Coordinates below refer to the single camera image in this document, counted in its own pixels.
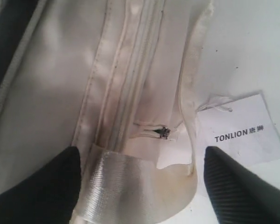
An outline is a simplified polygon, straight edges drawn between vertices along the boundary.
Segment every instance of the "paper tag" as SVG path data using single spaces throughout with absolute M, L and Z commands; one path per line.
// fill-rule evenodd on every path
M 280 159 L 280 139 L 260 94 L 224 104 L 223 108 L 197 113 L 198 170 L 203 171 L 207 146 L 218 146 L 244 166 Z

